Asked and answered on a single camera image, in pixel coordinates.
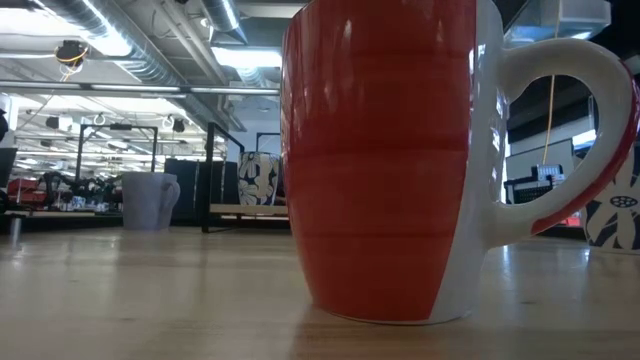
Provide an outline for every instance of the table surface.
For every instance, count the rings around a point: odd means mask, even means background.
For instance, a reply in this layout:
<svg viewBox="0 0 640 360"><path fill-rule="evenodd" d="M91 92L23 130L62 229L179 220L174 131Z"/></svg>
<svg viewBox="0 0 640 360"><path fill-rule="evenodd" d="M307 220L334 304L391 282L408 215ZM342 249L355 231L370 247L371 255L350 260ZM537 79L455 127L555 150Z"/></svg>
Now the table surface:
<svg viewBox="0 0 640 360"><path fill-rule="evenodd" d="M640 257L575 241L492 250L471 316L396 327L313 308L286 232L23 240L0 246L3 360L640 357Z"/></svg>

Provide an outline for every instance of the red stripe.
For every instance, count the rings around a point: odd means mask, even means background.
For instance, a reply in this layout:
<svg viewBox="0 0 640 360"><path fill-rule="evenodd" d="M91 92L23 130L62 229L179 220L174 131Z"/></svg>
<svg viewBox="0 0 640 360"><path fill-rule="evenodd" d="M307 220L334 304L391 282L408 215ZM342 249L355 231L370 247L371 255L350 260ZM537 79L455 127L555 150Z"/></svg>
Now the red stripe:
<svg viewBox="0 0 640 360"><path fill-rule="evenodd" d="M598 178L582 192L582 194L567 204L567 206L562 208L562 210L549 217L536 221L531 229L532 235L541 233L542 231L567 219L574 212L595 198L616 176L622 167L622 164L627 160L629 149L633 146L636 135L638 134L638 122L640 120L640 89L638 89L638 85L633 80L633 75L631 75L631 73L629 73L629 75L632 78L631 87L633 89L631 94L631 114L629 116L627 128L622 136L622 140L620 140L620 145L618 145L611 162L604 168L600 176L598 176Z"/></svg>

